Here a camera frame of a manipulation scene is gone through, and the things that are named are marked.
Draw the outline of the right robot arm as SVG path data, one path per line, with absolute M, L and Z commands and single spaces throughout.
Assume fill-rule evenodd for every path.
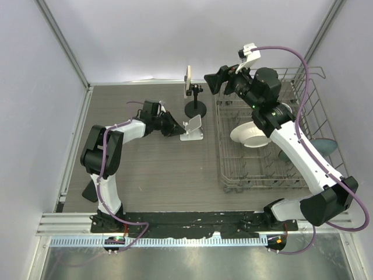
M 330 166 L 303 134 L 294 114 L 278 101 L 281 81 L 277 71 L 260 68 L 251 76 L 247 69 L 224 65 L 217 73 L 206 74 L 204 80 L 212 94 L 224 86 L 225 95 L 235 93 L 250 106 L 254 124 L 288 156 L 311 192 L 303 199 L 280 199 L 266 206 L 266 228 L 277 230 L 284 221 L 298 218 L 320 226 L 349 208 L 357 180 Z

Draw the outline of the black phone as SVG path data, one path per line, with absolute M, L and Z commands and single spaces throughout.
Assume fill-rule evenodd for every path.
M 90 202 L 97 202 L 97 192 L 94 182 L 91 180 L 82 192 L 82 197 Z

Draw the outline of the silver folding phone stand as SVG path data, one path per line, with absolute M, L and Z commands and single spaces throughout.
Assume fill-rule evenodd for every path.
M 181 141 L 200 141 L 203 139 L 202 119 L 198 114 L 188 122 L 183 122 L 185 132 L 180 135 Z

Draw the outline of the black round-base phone stand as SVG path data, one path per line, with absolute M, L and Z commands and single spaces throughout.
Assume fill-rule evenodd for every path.
M 206 105 L 198 100 L 198 94 L 203 91 L 202 86 L 198 84 L 190 84 L 189 89 L 186 91 L 187 96 L 193 96 L 193 101 L 188 102 L 184 107 L 185 115 L 188 118 L 194 118 L 197 115 L 203 118 L 206 115 Z

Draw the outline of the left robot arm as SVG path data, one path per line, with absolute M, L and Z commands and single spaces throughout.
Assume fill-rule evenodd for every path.
M 185 133 L 171 113 L 159 101 L 144 101 L 136 116 L 126 122 L 109 126 L 92 126 L 80 164 L 90 175 L 89 189 L 96 192 L 97 213 L 90 217 L 91 232 L 119 232 L 126 225 L 123 204 L 118 195 L 116 172 L 121 163 L 122 147 L 130 141 L 159 131 L 164 137 Z

